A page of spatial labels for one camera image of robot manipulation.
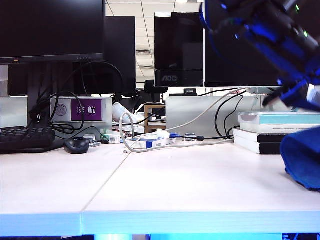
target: desk surface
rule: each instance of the desk surface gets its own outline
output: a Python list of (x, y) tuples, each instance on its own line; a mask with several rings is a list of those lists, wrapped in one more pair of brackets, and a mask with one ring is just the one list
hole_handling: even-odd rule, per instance
[(317, 233), (320, 193), (232, 143), (132, 153), (83, 214), (92, 233)]
[(0, 155), (0, 236), (81, 235), (82, 211), (128, 157), (122, 149)]
[(2, 155), (0, 236), (320, 232), (320, 193), (232, 143)]

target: monitor stand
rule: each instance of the monitor stand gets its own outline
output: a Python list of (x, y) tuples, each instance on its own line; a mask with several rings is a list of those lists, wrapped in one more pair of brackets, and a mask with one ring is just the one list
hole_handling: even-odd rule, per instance
[[(28, 64), (28, 100), (27, 100), (27, 125), (29, 128), (48, 128), (50, 127), (50, 101), (43, 108), (39, 108), (38, 117), (31, 117), (29, 114), (32, 109), (42, 100), (50, 98), (53, 92), (59, 92), (62, 83), (72, 73), (72, 62), (35, 62)], [(70, 90), (72, 81), (67, 84), (67, 89)], [(11, 153), (44, 153), (55, 149), (62, 148), (64, 141), (55, 139), (53, 144), (44, 148), (30, 149), (15, 149)]]

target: ceiling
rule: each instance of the ceiling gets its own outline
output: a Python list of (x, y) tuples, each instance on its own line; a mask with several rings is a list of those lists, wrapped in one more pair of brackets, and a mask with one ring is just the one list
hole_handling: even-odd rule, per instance
[(136, 82), (155, 79), (155, 13), (199, 11), (201, 0), (106, 0), (107, 16), (135, 16)]

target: computer mouse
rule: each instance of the computer mouse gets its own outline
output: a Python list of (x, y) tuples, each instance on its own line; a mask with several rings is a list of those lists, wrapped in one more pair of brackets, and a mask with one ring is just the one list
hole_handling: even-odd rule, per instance
[(85, 154), (90, 141), (83, 137), (74, 137), (64, 141), (64, 150), (69, 154)]

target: keyboard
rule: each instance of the keyboard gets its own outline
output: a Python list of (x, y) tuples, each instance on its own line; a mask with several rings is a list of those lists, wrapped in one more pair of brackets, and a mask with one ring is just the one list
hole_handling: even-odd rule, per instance
[(55, 138), (55, 132), (50, 127), (0, 128), (0, 151), (46, 148), (52, 145)]

